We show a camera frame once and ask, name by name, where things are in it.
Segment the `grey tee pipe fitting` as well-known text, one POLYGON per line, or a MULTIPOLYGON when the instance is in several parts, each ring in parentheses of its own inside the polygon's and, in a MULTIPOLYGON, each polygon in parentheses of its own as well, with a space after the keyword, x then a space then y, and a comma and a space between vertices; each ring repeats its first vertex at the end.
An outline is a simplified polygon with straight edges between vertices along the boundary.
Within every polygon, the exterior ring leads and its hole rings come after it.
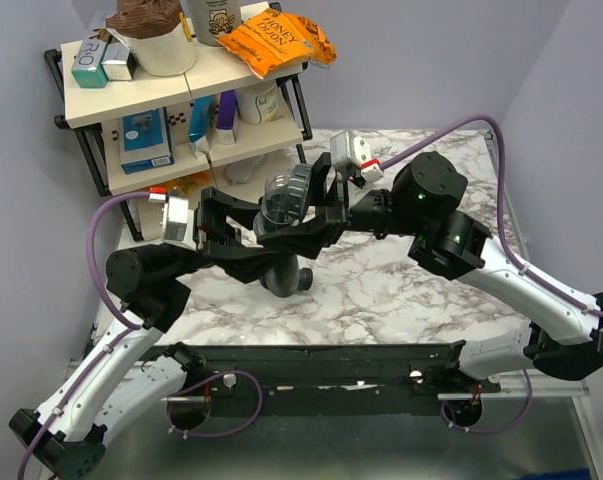
POLYGON ((296 292, 308 291, 313 283, 313 271, 299 267, 298 258, 292 255, 260 278, 263 288, 278 298, 287 298, 296 292))

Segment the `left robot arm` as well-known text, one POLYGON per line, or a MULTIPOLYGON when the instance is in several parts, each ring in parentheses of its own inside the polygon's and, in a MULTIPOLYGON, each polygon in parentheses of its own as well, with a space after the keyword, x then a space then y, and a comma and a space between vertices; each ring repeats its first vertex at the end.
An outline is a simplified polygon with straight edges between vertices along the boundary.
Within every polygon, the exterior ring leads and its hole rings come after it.
POLYGON ((257 385, 248 372, 212 371, 183 343, 167 347, 146 372, 126 377, 182 315, 190 290, 181 276, 216 265, 249 283, 266 271, 275 254, 245 247, 226 222, 232 218, 250 228, 259 211, 258 204, 215 188, 202 192, 196 208, 185 198, 154 189, 117 195, 97 210, 86 256, 94 284, 115 318, 62 386, 38 407, 20 409, 11 418, 9 427, 25 448, 18 478, 37 459, 55 479, 85 479, 114 439, 161 399, 196 391, 208 399, 215 382, 232 389, 241 377, 257 385), (101 274, 94 251, 96 228, 110 207, 128 199, 162 203, 162 241, 114 252, 101 274))

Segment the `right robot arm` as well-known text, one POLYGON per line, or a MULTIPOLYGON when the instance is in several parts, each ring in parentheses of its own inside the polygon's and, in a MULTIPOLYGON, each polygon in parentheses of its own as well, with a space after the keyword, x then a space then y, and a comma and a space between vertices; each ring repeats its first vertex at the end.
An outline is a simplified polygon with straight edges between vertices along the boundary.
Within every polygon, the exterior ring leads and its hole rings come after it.
POLYGON ((476 380, 528 368, 575 381, 603 367, 603 293, 584 294, 534 272, 502 236, 460 211, 468 181, 447 158, 417 155, 390 189, 369 189, 362 176, 343 173, 327 186, 329 167, 323 156, 266 182, 254 221, 259 244, 315 259, 345 231, 410 236, 408 256, 419 267, 528 318, 519 330, 455 344, 440 370, 448 389, 461 392, 476 380))

